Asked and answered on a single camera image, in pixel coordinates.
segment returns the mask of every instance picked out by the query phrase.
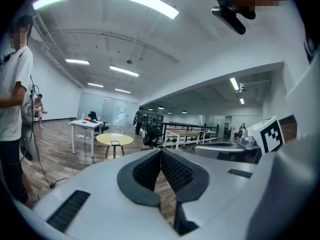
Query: wooden table top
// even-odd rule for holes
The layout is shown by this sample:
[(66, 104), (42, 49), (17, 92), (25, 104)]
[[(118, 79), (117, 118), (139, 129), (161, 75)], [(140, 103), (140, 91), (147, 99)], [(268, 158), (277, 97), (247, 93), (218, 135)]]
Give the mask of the wooden table top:
[(120, 146), (126, 146), (134, 142), (134, 139), (119, 133), (103, 133), (96, 137), (101, 144), (111, 146), (111, 142), (119, 142)]
[(200, 133), (188, 131), (188, 130), (166, 130), (170, 134), (176, 134), (180, 136), (198, 136)]

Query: wooden floor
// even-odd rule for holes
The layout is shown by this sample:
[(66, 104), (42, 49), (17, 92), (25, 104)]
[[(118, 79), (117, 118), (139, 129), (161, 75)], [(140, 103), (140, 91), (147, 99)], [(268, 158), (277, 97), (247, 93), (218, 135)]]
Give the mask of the wooden floor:
[[(44, 129), (40, 129), (38, 124), (34, 126), (41, 165), (50, 183), (54, 183), (65, 177), (71, 178), (84, 168), (95, 163), (100, 163), (105, 159), (106, 146), (97, 146), (97, 142), (95, 142), (94, 146), (94, 158), (91, 158), (90, 139), (87, 139), (87, 144), (84, 144), (84, 138), (77, 137), (77, 135), (84, 135), (84, 129), (80, 127), (75, 127), (74, 144), (76, 154), (72, 153), (71, 126), (67, 125), (69, 121), (45, 121), (42, 123)], [(123, 147), (125, 155), (130, 155), (141, 151), (142, 148), (146, 148), (143, 144), (142, 133), (135, 135), (134, 128), (110, 125), (110, 128), (105, 133), (121, 132), (133, 138), (132, 144)], [(193, 146), (187, 145), (185, 151), (193, 152)], [(120, 148), (116, 149), (116, 156), (122, 156)], [(27, 159), (24, 159), (21, 163), (23, 171), (33, 187), (33, 191), (40, 198), (44, 197), (51, 189), (45, 180), (40, 164), (38, 162), (30, 162)], [(63, 181), (58, 182), (56, 186), (60, 184), (63, 184)], [(162, 172), (158, 176), (155, 192), (160, 195), (161, 214), (169, 224), (173, 225), (176, 196)]]

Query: table leg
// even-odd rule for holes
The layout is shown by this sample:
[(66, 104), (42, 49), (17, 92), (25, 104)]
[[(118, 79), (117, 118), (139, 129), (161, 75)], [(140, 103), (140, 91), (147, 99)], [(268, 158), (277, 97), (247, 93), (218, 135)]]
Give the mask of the table leg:
[(167, 136), (168, 136), (168, 132), (165, 132), (165, 137), (164, 137), (164, 145), (163, 147), (166, 148), (166, 143), (167, 143)]
[(91, 130), (91, 157), (94, 158), (94, 138), (95, 138), (95, 129)]
[(106, 147), (105, 159), (108, 159), (109, 145)]
[(102, 124), (100, 124), (99, 126), (99, 135), (101, 134), (101, 131), (102, 131)]
[(176, 140), (176, 146), (175, 146), (176, 150), (178, 150), (178, 148), (179, 148), (179, 140), (180, 140), (180, 135), (178, 135), (178, 138)]
[(75, 155), (75, 126), (71, 125), (71, 143), (72, 143), (72, 153)]

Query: man sitting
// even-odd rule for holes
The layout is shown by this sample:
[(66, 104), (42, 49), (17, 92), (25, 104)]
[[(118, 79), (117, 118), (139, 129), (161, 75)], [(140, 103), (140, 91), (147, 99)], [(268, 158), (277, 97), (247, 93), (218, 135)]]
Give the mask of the man sitting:
[(42, 114), (47, 114), (48, 112), (44, 110), (44, 105), (42, 104), (42, 94), (39, 94), (38, 97), (33, 99), (33, 113), (35, 117), (39, 119), (39, 126), (43, 129), (42, 126)]

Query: black chair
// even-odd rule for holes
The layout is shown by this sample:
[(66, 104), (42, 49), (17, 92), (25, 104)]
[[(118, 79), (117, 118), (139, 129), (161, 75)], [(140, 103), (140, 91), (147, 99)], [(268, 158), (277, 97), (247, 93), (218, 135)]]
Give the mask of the black chair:
[[(98, 121), (98, 119), (97, 119), (97, 114), (96, 114), (96, 112), (94, 112), (94, 111), (91, 111), (90, 114), (88, 114), (88, 117), (90, 117), (91, 120), (94, 120), (94, 119), (95, 119), (95, 120)], [(106, 130), (109, 129), (109, 126), (106, 126), (107, 123), (108, 123), (108, 122), (103, 122), (103, 126), (101, 127), (101, 133), (104, 133), (104, 131), (106, 131)], [(99, 126), (96, 127), (96, 128), (94, 128), (94, 131), (99, 133)]]
[(150, 148), (142, 148), (141, 151), (152, 150), (154, 147), (156, 148), (160, 136), (162, 136), (162, 133), (159, 130), (157, 130), (157, 127), (151, 127), (147, 123), (145, 125), (145, 135), (143, 138), (143, 144), (149, 146)]

